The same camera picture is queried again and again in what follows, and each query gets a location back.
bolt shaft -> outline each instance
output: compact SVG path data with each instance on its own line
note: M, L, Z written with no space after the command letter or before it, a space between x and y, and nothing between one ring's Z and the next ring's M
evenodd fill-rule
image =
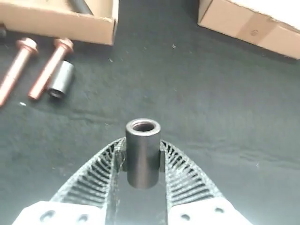
M21 75L32 51L23 46L15 57L13 63L4 76L4 80L0 86L0 107L4 105L16 81Z
M54 51L53 55L47 62L46 66L44 67L43 71L41 72L40 76L32 86L28 96L34 100L38 100L42 95L45 86L51 77L52 73L54 72L56 66L61 62L61 60L67 54L68 49L64 45L59 45L56 50Z

cardboard box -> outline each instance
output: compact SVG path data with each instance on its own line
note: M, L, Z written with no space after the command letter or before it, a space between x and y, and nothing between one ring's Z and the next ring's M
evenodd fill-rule
M198 25L300 59L297 0L200 0Z
M113 45L118 0L85 0L92 15L72 11L67 0L0 0L0 23L8 30Z

black table surface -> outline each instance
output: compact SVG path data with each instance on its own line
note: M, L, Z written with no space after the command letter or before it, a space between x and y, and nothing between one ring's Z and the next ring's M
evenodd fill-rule
M9 33L2 74L15 41L34 38L31 59L0 110L0 218L48 200L83 163L146 117L183 150L254 225L298 225L300 64L197 26L196 0L120 2L115 46L75 42L67 59L76 79L67 97L36 103L27 93L52 54L53 39ZM164 224L164 179L137 191L120 177L118 225Z

metal sleeve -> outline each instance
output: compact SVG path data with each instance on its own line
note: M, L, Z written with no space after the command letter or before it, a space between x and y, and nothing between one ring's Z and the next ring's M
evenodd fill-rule
M67 93L73 78L74 66L67 61L62 61L55 69L52 78L50 78L47 88L48 94L56 98L62 98Z
M126 125L127 180L139 189L151 188L159 177L160 124L136 119Z

copper bolt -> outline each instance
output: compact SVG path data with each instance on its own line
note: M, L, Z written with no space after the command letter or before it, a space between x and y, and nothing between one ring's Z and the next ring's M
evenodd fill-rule
M54 45L56 49L41 72L40 76L32 86L31 90L28 93L28 97L38 100L42 95L45 86L54 72L56 66L62 61L67 53L73 52L73 43L69 39L55 39Z
M0 107L4 105L22 70L28 62L31 54L38 54L37 43L30 38L18 40L16 45L20 49L13 63L4 76L0 86Z

